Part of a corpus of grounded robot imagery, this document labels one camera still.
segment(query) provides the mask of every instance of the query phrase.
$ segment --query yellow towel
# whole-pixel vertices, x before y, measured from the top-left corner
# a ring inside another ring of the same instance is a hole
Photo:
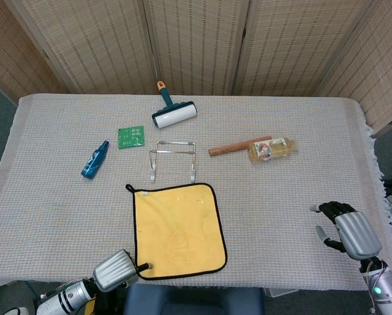
[[[151,263],[143,279],[195,276],[221,270],[227,262],[214,190],[190,184],[135,190],[136,264]]]

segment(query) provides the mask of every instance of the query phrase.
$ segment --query white tablecloth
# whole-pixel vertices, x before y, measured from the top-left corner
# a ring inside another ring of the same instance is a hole
[[[0,164],[0,284],[90,276],[121,248],[134,253],[135,188],[189,183],[190,156],[159,156],[158,140],[192,141],[197,182],[213,186],[228,262],[215,274],[153,282],[172,285],[365,289],[359,263],[324,246],[320,224],[337,234],[313,203],[337,200],[364,211],[392,267],[392,226],[370,131],[359,105],[344,98],[173,96],[194,100],[198,116],[158,130],[160,96],[35,94],[20,100]],[[121,127],[143,125],[146,145],[118,150]],[[210,157],[208,149],[288,136],[300,150],[251,164],[245,151]],[[80,175],[91,153],[110,141],[92,180]]]

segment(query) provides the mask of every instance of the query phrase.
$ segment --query blue spray bottle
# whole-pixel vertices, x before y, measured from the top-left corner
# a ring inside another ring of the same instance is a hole
[[[98,168],[100,167],[100,164],[103,162],[106,156],[108,146],[109,146],[109,142],[105,140],[103,144],[97,150],[94,151],[90,160],[84,166],[81,175],[87,177],[88,179],[92,179],[95,176]]]

